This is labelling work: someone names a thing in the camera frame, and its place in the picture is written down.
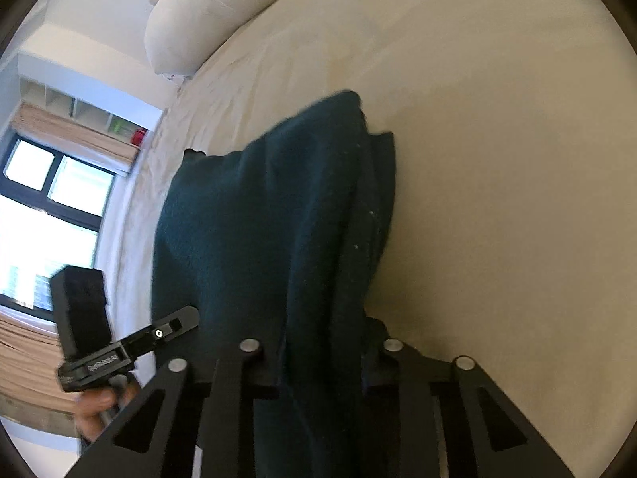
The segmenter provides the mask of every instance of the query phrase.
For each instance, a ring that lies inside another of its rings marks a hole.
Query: wrinkled sheet
[[[578,478],[637,417],[637,57],[599,0],[280,0],[180,92],[141,161],[113,281],[149,321],[155,224],[185,148],[243,148],[351,88],[396,136],[370,315],[470,354]]]

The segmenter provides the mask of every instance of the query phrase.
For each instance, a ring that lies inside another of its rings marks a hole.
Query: black window frame
[[[80,160],[74,156],[68,155],[67,153],[63,153],[62,151],[58,151],[57,149],[53,149],[46,145],[40,144],[36,141],[33,141],[29,138],[25,138],[21,136],[18,132],[8,131],[7,135],[10,136],[9,142],[6,145],[6,148],[2,153],[0,153],[0,196],[4,196],[5,198],[11,199],[12,201],[18,202],[35,210],[42,210],[46,212],[48,215],[52,217],[58,218],[67,223],[73,224],[75,226],[79,226],[81,228],[85,228],[87,230],[91,230],[93,232],[98,233],[98,242],[100,240],[100,228],[102,225],[102,219],[104,215],[104,210],[106,210],[106,205],[110,198],[110,194],[113,191],[113,184],[115,183],[116,174],[111,172],[110,170],[106,170],[103,167],[98,167],[93,164],[89,164],[84,160]],[[53,162],[49,167],[49,172],[47,173],[47,177],[44,181],[41,190],[36,190],[26,185],[22,185],[21,183],[14,182],[6,177],[5,171],[8,167],[9,161],[14,155],[15,149],[18,146],[18,143],[25,142],[36,146],[40,149],[48,151],[53,155]],[[113,176],[113,180],[111,182],[111,186],[108,191],[108,195],[106,196],[106,201],[104,201],[104,209],[102,211],[102,216],[90,214],[89,212],[84,212],[84,210],[79,210],[72,206],[68,206],[65,204],[61,204],[53,201],[49,198],[49,192],[51,190],[51,186],[55,182],[55,176],[57,175],[58,169],[62,160],[64,158],[69,158],[72,160],[76,160],[82,164],[85,164],[89,167],[93,167],[95,169],[99,169],[107,174]],[[93,253],[93,260],[91,261],[91,266],[95,264],[95,255]],[[40,307],[33,308],[23,306],[18,303],[16,300],[7,296],[5,294],[0,293],[0,305],[5,307],[14,309],[16,311],[26,313],[35,318],[39,318],[42,320],[53,321],[53,313],[47,309],[42,309]]]

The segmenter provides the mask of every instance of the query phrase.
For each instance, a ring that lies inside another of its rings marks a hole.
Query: metal screw
[[[253,353],[259,349],[259,346],[260,343],[258,340],[253,340],[252,338],[248,338],[239,343],[239,348],[245,353]]]
[[[168,370],[174,373],[179,373],[186,370],[187,366],[188,363],[186,363],[185,359],[182,359],[181,357],[175,357],[170,361],[170,363],[168,363]]]
[[[458,359],[456,359],[455,365],[460,370],[466,370],[466,371],[473,370],[474,368],[476,368],[476,362],[473,360],[473,358],[469,356],[460,356]]]
[[[398,351],[402,351],[404,345],[400,340],[394,340],[394,338],[389,338],[383,342],[383,347],[386,351],[390,353],[397,353]]]

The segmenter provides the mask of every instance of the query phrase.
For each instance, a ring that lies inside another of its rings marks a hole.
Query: teal fabric
[[[393,135],[370,135],[349,91],[243,151],[184,154],[157,226],[152,316],[190,304],[201,323],[157,364],[186,357],[209,380],[220,347],[285,326],[281,397],[255,404],[261,477],[358,475],[363,302],[395,170]]]

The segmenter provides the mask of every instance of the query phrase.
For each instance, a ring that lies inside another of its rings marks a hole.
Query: bed
[[[119,334],[149,322],[184,149],[241,149],[342,88],[396,136],[368,314],[428,356],[472,355],[599,477],[637,418],[637,57],[600,0],[279,0],[183,87],[139,164],[109,282]]]

